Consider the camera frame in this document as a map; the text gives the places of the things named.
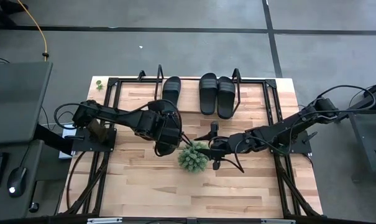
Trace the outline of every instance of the black slipper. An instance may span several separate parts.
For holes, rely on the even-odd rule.
[[[218,116],[229,119],[233,116],[235,102],[235,84],[228,77],[218,79]]]
[[[204,115],[215,112],[217,98],[217,76],[214,73],[204,74],[199,81],[200,111]]]
[[[178,97],[181,92],[181,80],[179,77],[167,79],[163,85],[162,99],[170,100],[175,106],[178,104]],[[164,103],[164,111],[175,111],[175,108],[169,103]]]

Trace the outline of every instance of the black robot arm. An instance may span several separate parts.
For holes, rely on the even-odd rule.
[[[259,152],[270,146],[278,149],[277,152],[281,154],[288,154],[288,148],[298,134],[316,123],[328,124],[337,116],[338,109],[330,99],[318,98],[300,112],[271,126],[248,129],[244,133],[236,133],[229,137],[218,136],[214,131],[210,131],[206,136],[215,136],[210,149],[199,151],[214,160],[214,163],[218,162],[218,165],[227,154]]]
[[[147,104],[148,110],[125,111],[88,100],[80,103],[73,122],[77,128],[89,128],[91,135],[98,139],[105,134],[96,128],[99,127],[97,119],[130,127],[136,136],[155,141],[158,156],[165,156],[179,146],[182,133],[178,117],[169,111],[163,112],[163,103],[152,101]]]

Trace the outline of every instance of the wooden tabletop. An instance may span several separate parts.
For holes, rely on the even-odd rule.
[[[109,77],[93,77],[89,100],[103,103],[106,89],[98,91],[96,81],[106,88]],[[277,90],[284,118],[298,111],[293,82],[277,78]],[[123,83],[119,108],[133,110],[154,99],[155,84]],[[274,110],[273,96],[271,106]],[[161,85],[158,95],[161,97]],[[178,109],[181,111],[183,131],[190,139],[209,131],[212,121],[219,121],[219,135],[228,136],[256,126],[268,125],[264,93],[259,84],[241,84],[241,104],[233,118],[219,119],[217,114],[200,113],[198,81],[182,80]],[[217,171],[212,162],[200,174],[189,174],[178,166],[179,151],[164,157],[154,154],[154,143],[134,135],[131,129],[116,125],[117,139],[111,154],[104,188],[101,216],[118,217],[213,217],[213,218],[281,218],[279,190],[273,156],[268,150],[241,154],[245,170],[241,173],[232,164],[223,162]],[[73,203],[87,184],[93,153],[87,152],[77,165],[70,187]],[[307,158],[291,155],[296,186],[319,213],[321,205],[312,166]],[[66,210],[63,194],[60,212]],[[289,208],[293,211],[290,191]]]

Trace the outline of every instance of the green spiky ball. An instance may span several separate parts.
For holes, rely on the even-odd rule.
[[[180,167],[191,173],[199,173],[206,169],[208,158],[197,149],[208,149],[202,142],[192,142],[192,146],[186,145],[178,155]]]

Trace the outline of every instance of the gray floor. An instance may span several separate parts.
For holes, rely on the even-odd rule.
[[[25,1],[40,24],[109,27],[266,28],[261,0],[41,0]],[[268,0],[275,29],[376,30],[376,0]],[[31,25],[25,14],[14,15]],[[200,76],[206,72],[275,77],[267,34],[169,32],[45,32],[54,63],[44,107],[83,101],[93,75]],[[292,78],[298,101],[309,103],[339,84],[376,83],[376,36],[276,35],[283,77]],[[12,62],[42,60],[35,31],[0,30],[0,57]],[[343,109],[354,90],[328,95]],[[363,167],[351,125],[316,125],[311,141],[314,172],[324,214],[376,222],[376,181],[353,184]],[[56,201],[57,194],[49,199]]]

